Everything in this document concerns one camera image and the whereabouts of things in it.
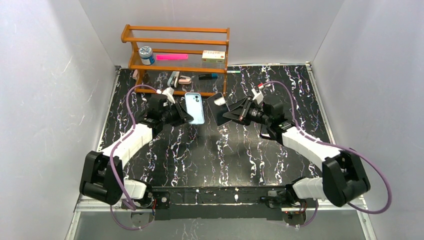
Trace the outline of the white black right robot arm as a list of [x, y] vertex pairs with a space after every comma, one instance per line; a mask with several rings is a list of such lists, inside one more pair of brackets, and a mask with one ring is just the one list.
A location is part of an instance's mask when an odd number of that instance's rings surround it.
[[222, 113], [222, 117], [237, 124], [260, 124], [261, 137], [273, 140], [296, 151], [321, 170], [321, 177], [300, 177], [285, 185], [284, 193], [276, 198], [289, 203], [302, 199], [328, 200], [337, 207], [371, 189], [368, 176], [359, 156], [337, 147], [320, 144], [302, 133], [285, 116], [283, 103], [257, 104], [252, 96], [245, 97]]

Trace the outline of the green pen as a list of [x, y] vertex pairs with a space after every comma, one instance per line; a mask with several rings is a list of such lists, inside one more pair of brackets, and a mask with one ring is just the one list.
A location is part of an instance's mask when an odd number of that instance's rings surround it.
[[240, 74], [241, 71], [240, 70], [228, 70], [226, 71], [226, 74]]

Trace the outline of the light blue phone case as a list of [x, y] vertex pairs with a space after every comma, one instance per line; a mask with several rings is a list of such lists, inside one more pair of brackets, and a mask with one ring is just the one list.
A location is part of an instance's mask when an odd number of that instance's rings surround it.
[[189, 121], [192, 125], [205, 123], [202, 96], [197, 92], [186, 92], [184, 95], [187, 113], [193, 118]]

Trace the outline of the grey blue stapler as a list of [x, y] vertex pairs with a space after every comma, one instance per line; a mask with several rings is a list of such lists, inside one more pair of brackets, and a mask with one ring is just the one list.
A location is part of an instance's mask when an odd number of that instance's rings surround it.
[[179, 71], [173, 71], [168, 79], [167, 86], [171, 88], [176, 88], [179, 84]]

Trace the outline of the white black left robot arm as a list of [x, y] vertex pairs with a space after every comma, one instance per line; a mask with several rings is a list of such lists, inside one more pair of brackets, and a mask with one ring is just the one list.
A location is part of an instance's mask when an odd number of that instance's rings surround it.
[[100, 202], [115, 205], [122, 201], [135, 209], [135, 201], [144, 198], [147, 183], [125, 179], [123, 167], [145, 145], [149, 144], [166, 125], [177, 127], [192, 121], [181, 103], [165, 94], [149, 99], [135, 125], [112, 145], [90, 151], [84, 160], [79, 192]]

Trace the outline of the pink stapler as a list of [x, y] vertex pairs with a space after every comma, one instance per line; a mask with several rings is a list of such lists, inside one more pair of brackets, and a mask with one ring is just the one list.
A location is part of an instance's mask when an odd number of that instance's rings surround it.
[[181, 75], [178, 79], [180, 85], [189, 85], [192, 82], [191, 77]]

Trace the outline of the orange wooden shelf rack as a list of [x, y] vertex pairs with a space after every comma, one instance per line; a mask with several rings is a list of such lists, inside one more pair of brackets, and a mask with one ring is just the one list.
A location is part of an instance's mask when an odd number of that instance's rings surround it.
[[173, 72], [191, 78], [189, 84], [172, 84], [176, 95], [227, 92], [230, 28], [127, 24], [120, 39], [131, 45], [128, 68], [134, 71], [137, 93], [152, 92], [143, 85], [170, 86]]

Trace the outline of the white red box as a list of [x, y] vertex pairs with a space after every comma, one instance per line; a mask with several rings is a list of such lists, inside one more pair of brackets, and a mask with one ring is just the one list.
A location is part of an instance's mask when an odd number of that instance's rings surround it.
[[204, 50], [202, 52], [203, 63], [223, 64], [226, 61], [225, 51]]

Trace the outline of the blue black marker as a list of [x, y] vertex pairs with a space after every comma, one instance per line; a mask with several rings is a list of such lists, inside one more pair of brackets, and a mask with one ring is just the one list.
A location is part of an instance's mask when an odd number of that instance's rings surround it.
[[206, 73], [206, 74], [201, 74], [198, 76], [199, 80], [212, 80], [217, 78], [218, 78], [217, 73]]

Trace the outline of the pink ruler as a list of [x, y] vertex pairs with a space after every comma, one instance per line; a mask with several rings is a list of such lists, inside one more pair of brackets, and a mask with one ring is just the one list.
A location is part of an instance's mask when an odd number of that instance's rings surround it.
[[169, 53], [169, 54], [157, 54], [157, 61], [181, 61], [187, 60], [189, 55], [186, 53]]

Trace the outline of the blue white jar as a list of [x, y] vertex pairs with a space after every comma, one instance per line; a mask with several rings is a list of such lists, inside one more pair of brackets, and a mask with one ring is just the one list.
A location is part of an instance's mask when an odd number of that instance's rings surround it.
[[138, 54], [141, 60], [141, 63], [146, 66], [153, 65], [155, 63], [154, 52], [149, 46], [142, 46], [138, 50]]

